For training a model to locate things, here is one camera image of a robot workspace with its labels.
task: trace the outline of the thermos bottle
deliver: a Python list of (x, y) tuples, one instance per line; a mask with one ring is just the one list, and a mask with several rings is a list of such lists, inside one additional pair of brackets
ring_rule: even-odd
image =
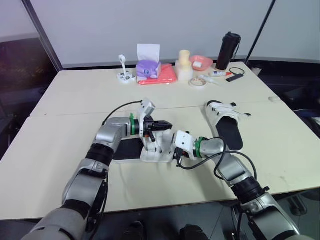
[(228, 32), (222, 39), (222, 46), (216, 61), (215, 68), (218, 70), (226, 70), (230, 63), (236, 47), (240, 44), (241, 37), (238, 34)]

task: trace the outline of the slipper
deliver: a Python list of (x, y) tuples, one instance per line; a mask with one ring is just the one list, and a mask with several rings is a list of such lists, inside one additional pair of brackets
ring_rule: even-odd
[(140, 155), (143, 148), (144, 143), (140, 138), (122, 140), (113, 156), (112, 161), (117, 164), (138, 163), (140, 162)]
[(244, 143), (238, 128), (239, 116), (249, 117), (250, 113), (240, 113), (234, 110), (233, 102), (224, 104), (220, 101), (209, 101), (205, 106), (206, 117), (215, 137), (224, 138), (228, 148), (239, 151)]

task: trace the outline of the pink tray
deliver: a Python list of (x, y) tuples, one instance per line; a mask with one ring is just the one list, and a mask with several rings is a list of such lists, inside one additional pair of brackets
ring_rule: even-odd
[[(190, 57), (189, 60), (192, 63), (192, 68), (196, 71), (205, 71), (214, 63), (212, 59), (205, 56), (199, 56), (199, 55), (194, 55)], [(202, 67), (194, 66), (195, 61), (202, 63)]]

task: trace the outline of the white tissue paper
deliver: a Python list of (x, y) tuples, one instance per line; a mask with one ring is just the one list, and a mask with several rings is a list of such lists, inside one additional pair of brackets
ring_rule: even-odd
[(160, 45), (159, 44), (137, 44), (136, 54), (138, 61), (150, 60), (159, 62), (160, 59)]

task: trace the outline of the tape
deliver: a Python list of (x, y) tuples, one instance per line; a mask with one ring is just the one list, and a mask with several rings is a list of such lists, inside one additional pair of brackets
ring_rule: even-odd
[(192, 78), (189, 81), (189, 86), (196, 88), (196, 89), (203, 89), (205, 88), (205, 85), (207, 84), (207, 82), (201, 78), (195, 77)]

